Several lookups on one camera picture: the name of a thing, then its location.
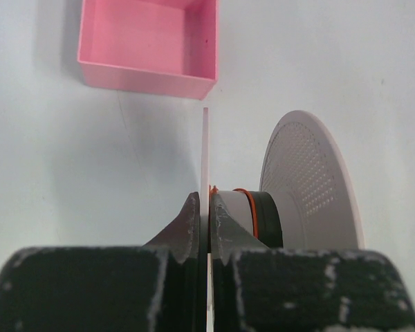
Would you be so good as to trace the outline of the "white plastic spool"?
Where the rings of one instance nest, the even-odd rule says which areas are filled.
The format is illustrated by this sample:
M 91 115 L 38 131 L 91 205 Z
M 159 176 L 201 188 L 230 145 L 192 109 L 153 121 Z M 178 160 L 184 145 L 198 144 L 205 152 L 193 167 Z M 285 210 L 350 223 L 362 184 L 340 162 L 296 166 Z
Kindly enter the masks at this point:
M 231 217 L 270 249 L 359 250 L 360 221 L 341 153 L 324 124 L 306 111 L 277 123 L 259 189 L 214 190 Z M 211 230 L 209 226 L 210 251 Z

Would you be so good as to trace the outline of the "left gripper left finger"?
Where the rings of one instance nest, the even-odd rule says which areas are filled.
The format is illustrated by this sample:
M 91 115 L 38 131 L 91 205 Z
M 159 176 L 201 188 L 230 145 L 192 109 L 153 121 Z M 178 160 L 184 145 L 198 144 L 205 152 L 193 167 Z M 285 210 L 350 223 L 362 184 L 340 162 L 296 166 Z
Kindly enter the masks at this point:
M 199 331 L 200 199 L 143 246 L 30 247 L 0 272 L 0 331 Z

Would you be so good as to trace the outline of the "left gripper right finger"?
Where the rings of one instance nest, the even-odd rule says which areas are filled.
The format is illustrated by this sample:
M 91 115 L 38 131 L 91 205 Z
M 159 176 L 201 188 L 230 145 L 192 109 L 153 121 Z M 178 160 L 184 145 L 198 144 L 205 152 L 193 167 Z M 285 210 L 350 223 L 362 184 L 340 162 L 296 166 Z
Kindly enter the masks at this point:
M 267 248 L 218 194 L 210 230 L 215 331 L 415 331 L 400 274 L 377 252 Z

